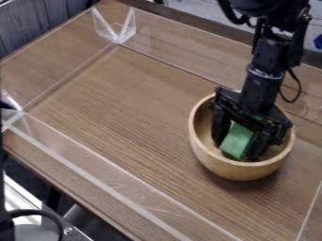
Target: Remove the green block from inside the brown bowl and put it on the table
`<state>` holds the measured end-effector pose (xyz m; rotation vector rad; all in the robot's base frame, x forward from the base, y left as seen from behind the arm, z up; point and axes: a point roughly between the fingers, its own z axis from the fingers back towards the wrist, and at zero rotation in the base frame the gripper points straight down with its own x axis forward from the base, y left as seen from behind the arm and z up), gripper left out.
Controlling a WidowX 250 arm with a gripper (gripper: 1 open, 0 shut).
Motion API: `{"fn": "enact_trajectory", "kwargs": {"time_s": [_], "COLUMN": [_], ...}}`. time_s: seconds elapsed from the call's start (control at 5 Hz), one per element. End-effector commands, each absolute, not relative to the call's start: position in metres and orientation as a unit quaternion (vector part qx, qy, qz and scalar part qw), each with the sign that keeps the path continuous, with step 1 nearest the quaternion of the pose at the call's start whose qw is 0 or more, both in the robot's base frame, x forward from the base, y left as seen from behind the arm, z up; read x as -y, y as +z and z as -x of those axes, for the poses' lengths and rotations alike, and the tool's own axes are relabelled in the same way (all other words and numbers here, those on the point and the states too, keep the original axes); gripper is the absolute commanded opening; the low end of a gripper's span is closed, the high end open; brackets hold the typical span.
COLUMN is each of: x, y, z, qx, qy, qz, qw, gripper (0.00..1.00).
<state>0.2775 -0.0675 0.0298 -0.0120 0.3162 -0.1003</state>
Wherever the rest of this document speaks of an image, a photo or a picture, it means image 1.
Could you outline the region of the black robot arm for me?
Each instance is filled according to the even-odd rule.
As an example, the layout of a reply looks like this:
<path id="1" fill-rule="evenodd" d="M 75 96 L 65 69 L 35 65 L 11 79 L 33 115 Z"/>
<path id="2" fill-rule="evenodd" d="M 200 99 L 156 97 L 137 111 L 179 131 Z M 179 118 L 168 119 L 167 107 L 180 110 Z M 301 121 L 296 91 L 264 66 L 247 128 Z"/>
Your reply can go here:
<path id="1" fill-rule="evenodd" d="M 227 19 L 254 29 L 252 60 L 240 91 L 215 88 L 211 137 L 224 155 L 255 160 L 280 145 L 292 123 L 278 108 L 284 77 L 301 65 L 310 0 L 218 0 Z"/>

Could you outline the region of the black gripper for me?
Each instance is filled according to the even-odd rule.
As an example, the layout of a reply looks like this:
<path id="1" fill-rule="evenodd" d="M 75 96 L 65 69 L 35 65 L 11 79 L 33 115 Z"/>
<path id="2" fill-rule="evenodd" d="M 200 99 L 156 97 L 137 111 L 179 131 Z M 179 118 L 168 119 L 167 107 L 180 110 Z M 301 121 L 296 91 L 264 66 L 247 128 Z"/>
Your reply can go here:
<path id="1" fill-rule="evenodd" d="M 211 100 L 211 137 L 219 146 L 234 121 L 251 129 L 254 132 L 248 138 L 247 161 L 256 160 L 268 146 L 283 143 L 292 126 L 290 118 L 275 105 L 283 79 L 283 72 L 260 72 L 248 65 L 242 92 L 215 88 L 215 97 Z"/>

